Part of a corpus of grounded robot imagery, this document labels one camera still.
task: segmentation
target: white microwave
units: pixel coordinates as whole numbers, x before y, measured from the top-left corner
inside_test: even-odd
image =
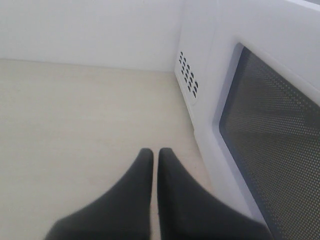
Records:
[[[315,2],[187,0],[174,69],[213,194],[278,239],[320,236]]]

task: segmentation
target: perforated mesh screen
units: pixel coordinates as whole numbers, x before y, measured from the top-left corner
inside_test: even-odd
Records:
[[[320,239],[320,108],[244,48],[220,132],[275,239]]]

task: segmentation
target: white wall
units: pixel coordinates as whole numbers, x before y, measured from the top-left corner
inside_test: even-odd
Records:
[[[0,58],[173,71],[185,0],[2,0]]]

